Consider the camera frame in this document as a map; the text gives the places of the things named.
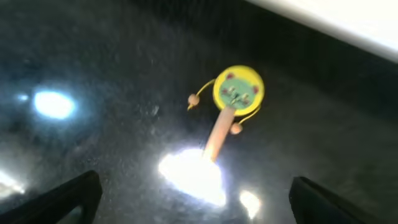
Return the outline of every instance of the black table surface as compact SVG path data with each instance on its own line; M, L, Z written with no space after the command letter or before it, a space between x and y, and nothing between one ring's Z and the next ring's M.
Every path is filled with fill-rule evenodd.
M187 98L231 65L267 90L219 156L220 209L176 191L158 163L205 145L219 111L211 91L189 112ZM95 223L244 223L242 189L262 201L256 222L295 223L298 175L396 220L397 85L392 62L246 1L0 0L0 171L25 188L0 194L0 213L93 169ZM73 98L72 117L33 110L46 89Z

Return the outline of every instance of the red ear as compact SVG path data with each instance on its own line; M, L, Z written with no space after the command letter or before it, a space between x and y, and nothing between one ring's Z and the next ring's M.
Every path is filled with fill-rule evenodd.
M234 78L234 74L233 74L233 73L229 73L229 74L226 76L226 79L231 79L231 78Z
M253 86L253 92L254 92L254 94L257 94L259 92L259 87Z

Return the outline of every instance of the yellow string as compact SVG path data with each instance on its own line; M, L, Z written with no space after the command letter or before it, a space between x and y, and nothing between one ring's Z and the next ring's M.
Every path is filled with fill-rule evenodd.
M202 86L202 87L200 88L200 90L198 91L197 96L199 96L199 94L200 94L206 87L208 87L209 85L213 84L215 81L216 81L216 79L212 79L212 80L208 81L204 86ZM190 109L192 109L192 108L193 108L193 105L189 105L187 110L190 110Z
M250 114L249 116L243 118L243 119L239 122L239 124L242 124L242 123L245 122L247 119L253 117L253 116L260 110L260 108L261 108L261 106L257 107L257 109L256 109L252 114Z

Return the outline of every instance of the toy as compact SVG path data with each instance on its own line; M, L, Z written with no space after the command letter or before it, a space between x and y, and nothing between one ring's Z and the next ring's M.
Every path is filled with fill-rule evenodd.
M203 151L203 157L215 161L228 131L231 134L239 134L243 129L242 123L260 110L265 86L253 69L243 65L232 66L216 79L206 83L196 95L190 95L188 110L199 104L199 94L211 84L214 84L214 102L221 112ZM245 115L247 117L233 123L235 116Z

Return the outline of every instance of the wooden bead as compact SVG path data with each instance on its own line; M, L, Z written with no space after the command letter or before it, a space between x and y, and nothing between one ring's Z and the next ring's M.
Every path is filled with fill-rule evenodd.
M195 94L191 94L188 98L188 103L190 105L196 106L199 104L199 96L196 96Z
M243 127L239 123L233 123L229 130L231 134L239 134L243 130Z

